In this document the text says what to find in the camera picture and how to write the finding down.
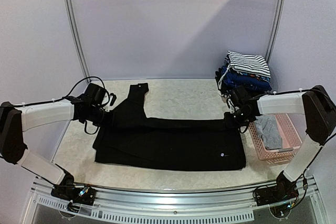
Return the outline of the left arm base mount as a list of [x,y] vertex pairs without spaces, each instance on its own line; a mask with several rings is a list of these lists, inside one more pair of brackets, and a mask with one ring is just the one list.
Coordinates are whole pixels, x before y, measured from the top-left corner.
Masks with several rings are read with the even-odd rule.
[[87,184],[76,184],[74,177],[65,172],[60,184],[53,185],[51,195],[53,197],[72,201],[75,204],[92,206],[96,199],[97,191]]

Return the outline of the black white striped shirt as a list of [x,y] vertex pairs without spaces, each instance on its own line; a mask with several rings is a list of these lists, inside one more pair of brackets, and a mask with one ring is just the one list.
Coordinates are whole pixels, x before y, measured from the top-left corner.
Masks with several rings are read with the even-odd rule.
[[230,67],[236,72],[256,74],[265,78],[271,78],[268,64],[262,55],[246,55],[228,51],[226,59]]

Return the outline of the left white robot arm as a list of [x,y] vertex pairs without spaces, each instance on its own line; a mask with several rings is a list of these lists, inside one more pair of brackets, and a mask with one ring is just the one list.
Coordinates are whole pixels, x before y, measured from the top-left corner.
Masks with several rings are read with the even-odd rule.
[[1,158],[56,185],[67,200],[78,195],[78,188],[66,179],[66,171],[31,151],[24,142],[24,133],[59,122],[89,122],[100,128],[110,120],[109,110],[117,96],[104,86],[88,84],[77,97],[67,94],[62,98],[36,103],[1,104]]

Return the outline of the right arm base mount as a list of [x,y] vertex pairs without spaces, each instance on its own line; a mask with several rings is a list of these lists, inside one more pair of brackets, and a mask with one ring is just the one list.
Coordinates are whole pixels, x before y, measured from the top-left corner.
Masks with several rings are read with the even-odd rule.
[[304,173],[299,175],[294,181],[290,181],[284,175],[282,171],[276,178],[276,184],[274,186],[259,186],[253,191],[253,198],[257,203],[257,206],[270,205],[277,202],[282,202],[290,199],[298,199],[299,191],[297,188],[297,181],[303,178],[304,186],[308,186],[307,179]]

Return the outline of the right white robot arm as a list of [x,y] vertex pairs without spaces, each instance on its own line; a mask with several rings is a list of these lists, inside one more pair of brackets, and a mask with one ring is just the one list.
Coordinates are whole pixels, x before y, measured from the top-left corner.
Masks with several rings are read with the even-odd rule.
[[228,95],[230,112],[224,119],[229,127],[240,127],[258,116],[287,114],[303,137],[302,145],[282,171],[284,180],[271,190],[276,201],[291,194],[293,183],[316,159],[325,144],[335,136],[335,103],[322,85],[310,89],[260,94],[252,97],[243,87]]

